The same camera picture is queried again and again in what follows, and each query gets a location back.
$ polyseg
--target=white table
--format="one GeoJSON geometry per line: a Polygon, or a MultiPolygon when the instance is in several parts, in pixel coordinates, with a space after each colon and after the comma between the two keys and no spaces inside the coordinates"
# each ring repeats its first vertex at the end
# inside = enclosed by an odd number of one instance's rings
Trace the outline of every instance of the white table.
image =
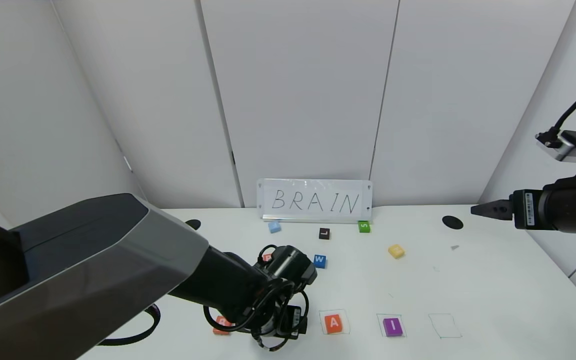
{"type": "MultiPolygon", "coordinates": [[[[526,232],[469,209],[377,207],[370,234],[356,224],[316,223],[281,223],[270,234],[256,209],[167,210],[201,220],[199,233],[212,246],[250,264],[267,244],[326,255],[327,268],[306,288],[308,333],[269,353],[245,333],[213,335],[200,305],[164,296],[156,303],[162,320],[153,335],[128,346],[98,346],[82,358],[576,360],[576,287],[526,232]],[[464,228],[446,227],[445,215],[460,218],[464,228]],[[330,240],[318,239],[322,227],[331,229],[330,240]],[[393,244],[406,255],[391,257],[393,244]],[[345,309],[350,334],[323,334],[319,311],[334,309],[345,309]],[[378,313],[401,314],[406,337],[382,337],[378,313]],[[439,338],[431,313],[451,314],[462,337],[439,338]]],[[[301,296],[293,303],[303,306],[301,296]]],[[[114,337],[141,333],[151,323],[140,314],[114,337]]]]}

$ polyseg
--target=white sign board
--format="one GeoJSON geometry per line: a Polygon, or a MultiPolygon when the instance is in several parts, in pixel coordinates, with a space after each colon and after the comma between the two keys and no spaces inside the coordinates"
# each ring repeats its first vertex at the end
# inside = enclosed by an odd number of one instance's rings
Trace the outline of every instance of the white sign board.
{"type": "Polygon", "coordinates": [[[265,221],[356,223],[373,218],[373,183],[368,180],[260,178],[256,207],[265,221]]]}

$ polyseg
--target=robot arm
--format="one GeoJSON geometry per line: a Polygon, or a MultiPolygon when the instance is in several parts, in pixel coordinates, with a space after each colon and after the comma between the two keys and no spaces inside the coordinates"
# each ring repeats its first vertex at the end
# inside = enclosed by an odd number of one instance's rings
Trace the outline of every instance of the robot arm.
{"type": "MultiPolygon", "coordinates": [[[[560,128],[576,109],[576,102],[548,131],[537,134],[539,145],[560,162],[576,162],[576,131],[560,128]]],[[[560,178],[541,190],[514,191],[508,200],[497,200],[473,206],[474,215],[511,221],[525,230],[558,230],[576,233],[576,175],[560,178]]]]}
{"type": "Polygon", "coordinates": [[[132,194],[92,198],[0,229],[0,358],[78,358],[166,294],[283,345],[306,332],[288,301],[316,277],[292,246],[251,266],[132,194]]]}

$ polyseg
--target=purple i block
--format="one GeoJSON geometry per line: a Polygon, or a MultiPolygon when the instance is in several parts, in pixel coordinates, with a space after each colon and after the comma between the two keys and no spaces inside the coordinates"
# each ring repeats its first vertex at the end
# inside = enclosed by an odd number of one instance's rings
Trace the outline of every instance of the purple i block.
{"type": "Polygon", "coordinates": [[[383,328],[386,329],[386,337],[400,337],[404,334],[400,319],[397,317],[383,319],[383,328]]]}

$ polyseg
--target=light blue block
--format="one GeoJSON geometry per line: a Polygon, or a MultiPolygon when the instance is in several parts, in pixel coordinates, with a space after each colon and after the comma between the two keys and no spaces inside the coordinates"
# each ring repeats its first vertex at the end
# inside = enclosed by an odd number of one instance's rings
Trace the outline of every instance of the light blue block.
{"type": "Polygon", "coordinates": [[[315,260],[312,262],[315,268],[326,269],[326,256],[315,255],[315,260]]]}
{"type": "Polygon", "coordinates": [[[272,221],[268,223],[268,229],[270,229],[270,234],[274,234],[277,231],[281,231],[282,227],[279,225],[278,221],[272,221]]]}

